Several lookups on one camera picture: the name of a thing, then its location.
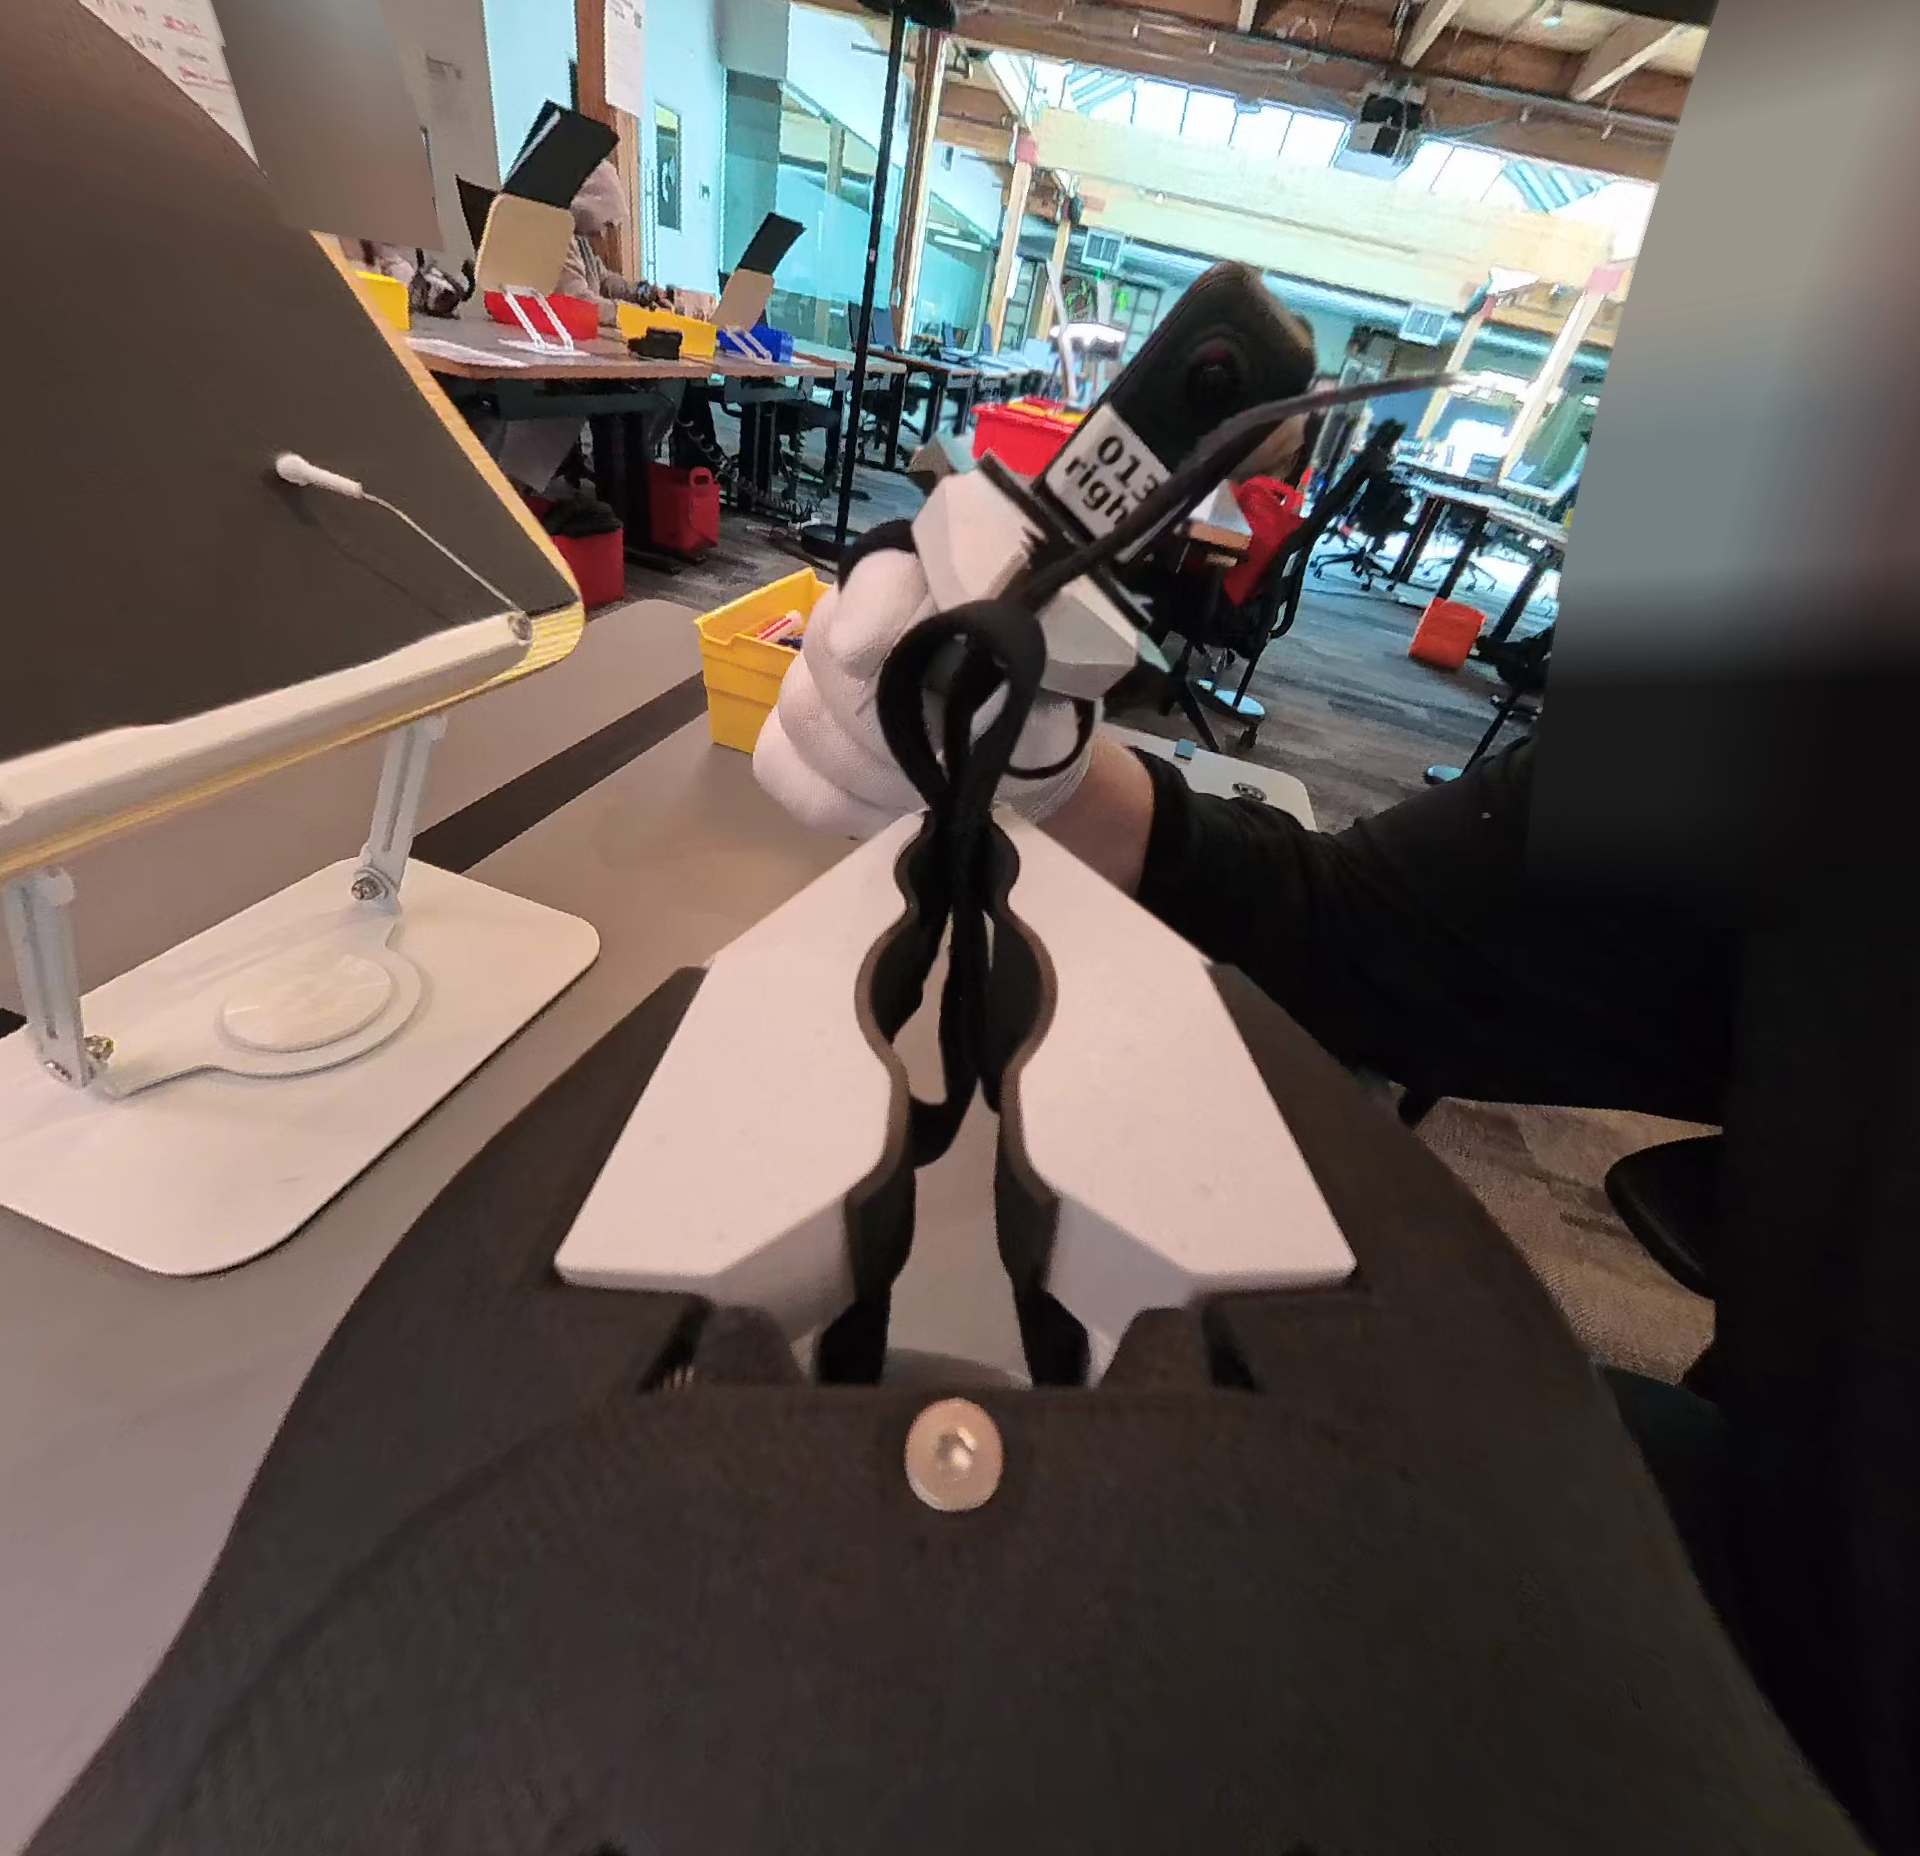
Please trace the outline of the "red plastic crate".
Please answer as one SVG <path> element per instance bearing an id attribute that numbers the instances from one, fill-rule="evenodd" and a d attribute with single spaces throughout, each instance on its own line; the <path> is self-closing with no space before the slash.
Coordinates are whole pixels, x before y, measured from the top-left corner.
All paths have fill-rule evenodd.
<path id="1" fill-rule="evenodd" d="M 1074 438 L 1086 414 L 1049 400 L 984 403 L 973 410 L 973 459 L 994 459 L 1027 481 Z"/>

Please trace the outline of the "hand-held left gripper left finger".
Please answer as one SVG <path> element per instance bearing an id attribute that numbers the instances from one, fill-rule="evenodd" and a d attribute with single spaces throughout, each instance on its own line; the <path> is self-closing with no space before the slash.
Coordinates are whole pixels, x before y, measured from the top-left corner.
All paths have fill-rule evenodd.
<path id="1" fill-rule="evenodd" d="M 753 1310 L 813 1343 L 817 1380 L 882 1380 L 921 1161 L 898 1042 L 940 949 L 920 832 L 890 824 L 691 972 L 559 1245 L 567 1285 Z"/>

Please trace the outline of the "long wooden work table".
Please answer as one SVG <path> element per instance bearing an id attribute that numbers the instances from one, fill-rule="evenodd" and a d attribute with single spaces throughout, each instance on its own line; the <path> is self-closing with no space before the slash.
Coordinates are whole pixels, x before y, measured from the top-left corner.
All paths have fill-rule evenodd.
<path id="1" fill-rule="evenodd" d="M 631 561 L 677 568 L 683 558 L 654 539 L 650 464 L 654 428 L 670 431 L 689 386 L 706 386 L 738 417 L 732 507 L 778 528 L 813 525 L 847 485 L 840 428 L 854 368 L 822 357 L 784 362 L 718 353 L 694 361 L 641 359 L 623 343 L 594 338 L 540 345 L 486 319 L 418 326 L 410 343 L 446 396 L 470 417 L 498 422 L 579 420 L 591 433 L 591 480 L 613 507 Z M 780 480 L 780 416 L 820 414 L 828 425 L 822 487 Z"/>

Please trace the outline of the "whiteboard with writing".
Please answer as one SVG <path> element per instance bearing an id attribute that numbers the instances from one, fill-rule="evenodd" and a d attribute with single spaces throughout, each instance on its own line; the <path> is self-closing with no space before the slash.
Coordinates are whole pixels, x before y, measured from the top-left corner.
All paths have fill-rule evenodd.
<path id="1" fill-rule="evenodd" d="M 234 88 L 226 38 L 210 0 L 80 0 L 170 85 L 254 153 Z"/>

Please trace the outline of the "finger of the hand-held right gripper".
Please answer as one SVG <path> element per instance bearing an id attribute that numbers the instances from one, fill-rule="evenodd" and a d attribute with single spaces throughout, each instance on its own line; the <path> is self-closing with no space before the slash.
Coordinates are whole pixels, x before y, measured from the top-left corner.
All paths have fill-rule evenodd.
<path id="1" fill-rule="evenodd" d="M 948 476 L 918 514 L 918 563 L 934 612 L 997 601 L 1057 556 L 1058 530 L 1016 476 Z"/>
<path id="2" fill-rule="evenodd" d="M 1040 693 L 1107 698 L 1140 664 L 1140 623 L 1091 573 L 1065 584 L 1036 612 L 1044 637 Z"/>

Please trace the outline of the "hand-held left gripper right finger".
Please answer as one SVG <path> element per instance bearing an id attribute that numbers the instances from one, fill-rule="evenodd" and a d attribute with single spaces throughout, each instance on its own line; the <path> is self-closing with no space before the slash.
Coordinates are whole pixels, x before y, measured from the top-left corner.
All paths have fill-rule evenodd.
<path id="1" fill-rule="evenodd" d="M 1096 1383 L 1152 1310 L 1354 1277 L 1255 1059 L 1276 1023 L 1034 824 L 997 829 L 994 1231 L 1034 1383 Z"/>

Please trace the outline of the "person's right hand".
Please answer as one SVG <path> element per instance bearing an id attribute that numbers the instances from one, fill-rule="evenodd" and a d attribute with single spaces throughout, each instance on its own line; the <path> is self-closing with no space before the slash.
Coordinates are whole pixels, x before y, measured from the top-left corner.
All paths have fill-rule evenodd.
<path id="1" fill-rule="evenodd" d="M 879 683 L 898 643 L 947 612 L 929 603 L 918 520 L 876 526 L 849 549 L 815 606 L 799 664 L 753 751 L 755 783 L 805 827 L 867 841 L 921 814 L 923 793 L 882 731 Z M 1098 712 L 1036 694 L 998 799 L 1120 888 L 1135 888 L 1154 814 L 1145 765 L 1096 736 Z"/>

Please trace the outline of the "black and white book stand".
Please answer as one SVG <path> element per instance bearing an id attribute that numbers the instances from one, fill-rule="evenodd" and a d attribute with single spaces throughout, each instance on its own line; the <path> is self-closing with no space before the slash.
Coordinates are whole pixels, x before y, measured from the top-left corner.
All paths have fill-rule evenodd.
<path id="1" fill-rule="evenodd" d="M 579 591 L 228 122 L 4 0 L 4 1210 L 161 1277 L 287 1245 L 602 940 L 414 859 L 446 713 Z M 82 979 L 85 854 L 382 741 L 356 856 Z"/>

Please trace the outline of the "light grey flat panel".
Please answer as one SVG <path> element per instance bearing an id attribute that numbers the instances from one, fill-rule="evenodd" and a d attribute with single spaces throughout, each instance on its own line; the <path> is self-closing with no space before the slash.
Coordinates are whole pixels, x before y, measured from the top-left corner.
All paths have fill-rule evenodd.
<path id="1" fill-rule="evenodd" d="M 1253 806 L 1270 806 L 1289 814 L 1295 822 L 1308 829 L 1308 834 L 1317 832 L 1308 788 L 1282 770 L 1260 765 L 1237 751 L 1206 750 L 1194 738 L 1160 738 L 1123 725 L 1109 725 L 1107 736 L 1117 744 L 1163 758 L 1182 774 L 1188 788 L 1198 793 L 1236 799 Z"/>

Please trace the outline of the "black floor lamp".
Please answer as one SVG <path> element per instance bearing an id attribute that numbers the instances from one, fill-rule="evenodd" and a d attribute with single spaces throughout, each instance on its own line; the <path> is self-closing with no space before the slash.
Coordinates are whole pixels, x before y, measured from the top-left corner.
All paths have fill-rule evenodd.
<path id="1" fill-rule="evenodd" d="M 887 19 L 887 85 L 882 99 L 882 129 L 876 150 L 876 182 L 869 209 L 869 246 L 861 272 L 861 295 L 854 320 L 854 373 L 843 393 L 843 428 L 838 448 L 836 514 L 832 525 L 808 525 L 803 530 L 803 549 L 815 573 L 843 570 L 845 550 L 850 542 L 850 510 L 855 501 L 854 480 L 857 462 L 860 420 L 867 404 L 870 357 L 876 348 L 877 272 L 887 231 L 887 199 L 894 174 L 894 150 L 899 122 L 899 85 L 907 43 L 912 29 L 943 38 L 952 31 L 958 9 L 951 0 L 854 0 L 861 11 Z"/>

